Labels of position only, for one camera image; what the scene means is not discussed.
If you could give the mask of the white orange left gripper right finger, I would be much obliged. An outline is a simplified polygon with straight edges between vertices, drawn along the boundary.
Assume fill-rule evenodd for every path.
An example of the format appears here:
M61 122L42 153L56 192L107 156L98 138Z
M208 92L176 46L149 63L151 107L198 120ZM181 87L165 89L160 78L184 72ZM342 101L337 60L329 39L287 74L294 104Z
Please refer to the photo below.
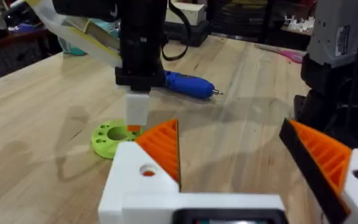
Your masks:
M358 223L358 148L293 119L279 137L321 209L321 223Z

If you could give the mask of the white orange left gripper left finger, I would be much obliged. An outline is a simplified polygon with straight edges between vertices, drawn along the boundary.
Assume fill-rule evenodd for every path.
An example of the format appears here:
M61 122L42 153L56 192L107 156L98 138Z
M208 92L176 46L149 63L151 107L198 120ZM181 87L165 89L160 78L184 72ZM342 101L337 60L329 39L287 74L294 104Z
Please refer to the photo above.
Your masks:
M98 207L100 223L171 223L180 193L178 121L118 145Z

